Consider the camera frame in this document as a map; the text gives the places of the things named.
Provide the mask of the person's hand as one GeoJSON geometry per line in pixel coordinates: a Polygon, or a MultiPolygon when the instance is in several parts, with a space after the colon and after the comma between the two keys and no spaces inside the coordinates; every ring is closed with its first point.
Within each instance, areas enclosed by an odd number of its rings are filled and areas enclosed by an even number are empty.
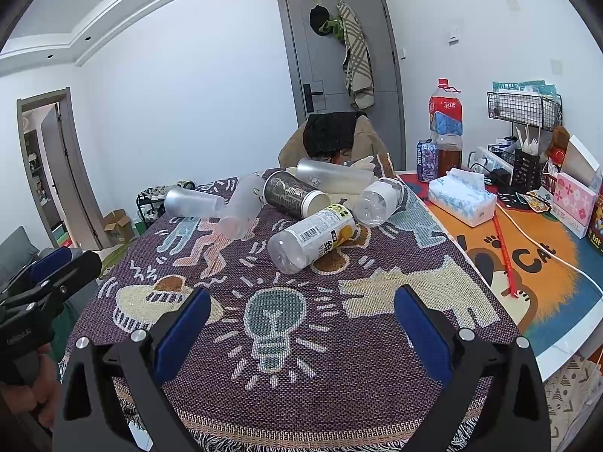
{"type": "Polygon", "coordinates": [[[49,344],[38,348],[40,370],[31,386],[6,386],[1,384],[1,396],[12,414],[18,415],[42,408],[38,422],[46,429],[54,428],[55,413],[60,395],[60,384],[56,377],[56,364],[50,357],[49,344]]]}

